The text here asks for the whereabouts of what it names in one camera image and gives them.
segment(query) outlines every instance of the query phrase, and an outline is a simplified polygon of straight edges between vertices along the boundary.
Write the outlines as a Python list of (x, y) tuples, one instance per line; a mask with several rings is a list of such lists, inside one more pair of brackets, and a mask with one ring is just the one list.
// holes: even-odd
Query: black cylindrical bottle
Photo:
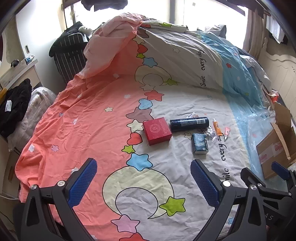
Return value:
[(171, 131), (186, 131), (208, 127), (209, 119), (207, 117), (170, 120)]

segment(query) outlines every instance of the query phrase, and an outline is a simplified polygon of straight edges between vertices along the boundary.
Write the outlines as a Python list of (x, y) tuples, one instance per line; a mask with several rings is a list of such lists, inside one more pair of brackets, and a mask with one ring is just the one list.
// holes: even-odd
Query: blue star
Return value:
[(150, 68), (157, 65), (157, 63), (154, 61), (154, 58), (144, 58), (143, 65), (147, 65)]
[(144, 168), (151, 168), (153, 165), (148, 161), (148, 154), (138, 155), (132, 153), (131, 158), (126, 162), (127, 165), (136, 168), (139, 172), (143, 171)]
[(139, 103), (140, 103), (140, 105), (139, 105), (140, 110), (145, 110), (145, 109), (148, 109), (151, 106), (153, 106), (152, 102), (147, 99), (140, 99)]
[(232, 224), (234, 217), (228, 219), (228, 224)]

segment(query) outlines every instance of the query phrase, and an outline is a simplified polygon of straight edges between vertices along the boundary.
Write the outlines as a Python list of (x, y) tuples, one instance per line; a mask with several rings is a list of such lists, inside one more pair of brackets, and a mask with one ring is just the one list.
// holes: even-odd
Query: blue gripper pad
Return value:
[(276, 161), (271, 164), (271, 169), (285, 181), (291, 177), (289, 170), (278, 164)]
[(72, 184), (68, 193), (68, 204), (71, 208), (74, 206), (77, 206), (82, 200), (91, 181), (96, 175), (97, 168), (98, 168), (98, 165), (96, 160), (91, 159), (91, 161), (87, 164), (87, 166), (79, 175), (79, 177), (76, 179), (76, 181)]
[(196, 184), (201, 190), (205, 200), (211, 207), (219, 206), (219, 190), (215, 187), (215, 184), (211, 181), (205, 171), (209, 172), (208, 169), (203, 165), (193, 160), (190, 165), (191, 175), (194, 178)]

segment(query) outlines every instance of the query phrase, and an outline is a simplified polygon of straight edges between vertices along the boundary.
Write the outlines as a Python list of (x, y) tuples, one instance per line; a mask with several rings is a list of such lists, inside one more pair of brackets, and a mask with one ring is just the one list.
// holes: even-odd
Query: circular logo on red box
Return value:
[(160, 126), (158, 124), (152, 124), (149, 129), (151, 132), (157, 133), (160, 131)]

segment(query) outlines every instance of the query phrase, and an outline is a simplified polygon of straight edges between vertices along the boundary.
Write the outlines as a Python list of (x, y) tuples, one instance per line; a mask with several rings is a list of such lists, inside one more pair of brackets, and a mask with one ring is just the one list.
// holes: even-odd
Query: pink tube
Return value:
[(228, 138), (230, 132), (230, 128), (229, 127), (225, 127), (225, 131), (224, 131), (224, 141), (226, 141), (226, 139)]

